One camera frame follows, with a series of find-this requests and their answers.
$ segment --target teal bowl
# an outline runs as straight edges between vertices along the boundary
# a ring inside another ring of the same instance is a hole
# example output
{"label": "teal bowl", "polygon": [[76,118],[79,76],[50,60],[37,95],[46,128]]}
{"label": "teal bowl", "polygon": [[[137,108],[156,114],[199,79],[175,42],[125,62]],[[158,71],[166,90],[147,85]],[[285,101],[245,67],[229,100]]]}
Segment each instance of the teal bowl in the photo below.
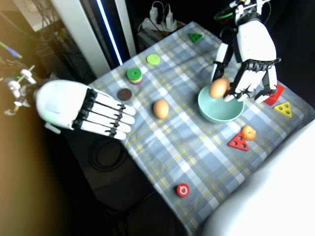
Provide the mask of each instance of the teal bowl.
{"label": "teal bowl", "polygon": [[229,122],[239,117],[244,110],[244,102],[233,99],[225,102],[223,97],[213,98],[209,95],[209,85],[198,95],[198,105],[205,119],[213,123]]}

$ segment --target triangle toy with holes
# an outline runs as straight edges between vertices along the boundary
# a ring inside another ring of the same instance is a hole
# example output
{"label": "triangle toy with holes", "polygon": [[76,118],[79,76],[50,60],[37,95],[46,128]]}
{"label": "triangle toy with holes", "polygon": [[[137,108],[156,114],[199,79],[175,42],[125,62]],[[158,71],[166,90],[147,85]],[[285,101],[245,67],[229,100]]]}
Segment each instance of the triangle toy with holes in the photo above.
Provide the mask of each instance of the triangle toy with holes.
{"label": "triangle toy with holes", "polygon": [[275,106],[274,110],[279,112],[281,115],[292,118],[291,104],[289,102]]}
{"label": "triangle toy with holes", "polygon": [[198,34],[198,33],[189,33],[188,36],[191,39],[193,44],[196,44],[202,38],[202,34]]}
{"label": "triangle toy with holes", "polygon": [[243,136],[243,134],[240,132],[238,135],[236,135],[231,142],[228,143],[228,145],[232,148],[238,148],[243,151],[248,151],[248,145],[247,142]]}

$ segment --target red round toy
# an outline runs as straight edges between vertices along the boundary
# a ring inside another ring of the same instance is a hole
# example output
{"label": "red round toy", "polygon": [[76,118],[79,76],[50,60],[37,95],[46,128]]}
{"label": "red round toy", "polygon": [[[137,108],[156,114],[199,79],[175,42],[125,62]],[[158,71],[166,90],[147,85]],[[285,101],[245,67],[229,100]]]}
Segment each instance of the red round toy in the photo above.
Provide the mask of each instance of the red round toy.
{"label": "red round toy", "polygon": [[188,197],[188,195],[190,194],[190,188],[185,183],[180,183],[177,186],[176,191],[177,191],[177,194],[182,198]]}

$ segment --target green triangle block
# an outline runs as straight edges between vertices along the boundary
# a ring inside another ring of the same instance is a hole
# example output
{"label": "green triangle block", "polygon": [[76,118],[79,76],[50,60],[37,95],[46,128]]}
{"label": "green triangle block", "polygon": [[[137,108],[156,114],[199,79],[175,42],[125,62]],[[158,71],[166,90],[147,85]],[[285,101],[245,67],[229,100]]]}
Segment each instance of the green triangle block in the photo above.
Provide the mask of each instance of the green triangle block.
{"label": "green triangle block", "polygon": [[198,33],[189,33],[188,36],[193,42],[193,44],[196,44],[202,38],[202,34],[198,34]]}

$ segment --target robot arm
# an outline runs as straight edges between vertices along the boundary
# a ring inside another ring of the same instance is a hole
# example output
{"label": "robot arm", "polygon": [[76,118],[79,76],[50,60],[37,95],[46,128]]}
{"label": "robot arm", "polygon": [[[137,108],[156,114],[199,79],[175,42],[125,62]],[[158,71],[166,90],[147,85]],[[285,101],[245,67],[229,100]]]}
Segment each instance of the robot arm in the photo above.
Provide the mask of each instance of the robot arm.
{"label": "robot arm", "polygon": [[[221,78],[224,68],[235,51],[238,62],[241,63],[231,88],[224,96],[225,101],[237,99],[244,101],[251,96],[261,81],[264,89],[256,96],[256,102],[262,102],[276,92],[277,75],[275,63],[281,59],[276,56],[276,48],[267,28],[262,24],[260,15],[262,6],[269,0],[236,0],[228,8],[215,16],[220,19],[235,16],[237,30],[219,47],[211,79]],[[233,13],[222,15],[227,10]]]}
{"label": "robot arm", "polygon": [[39,116],[58,127],[124,140],[135,122],[134,108],[82,83],[50,81],[35,96]]}

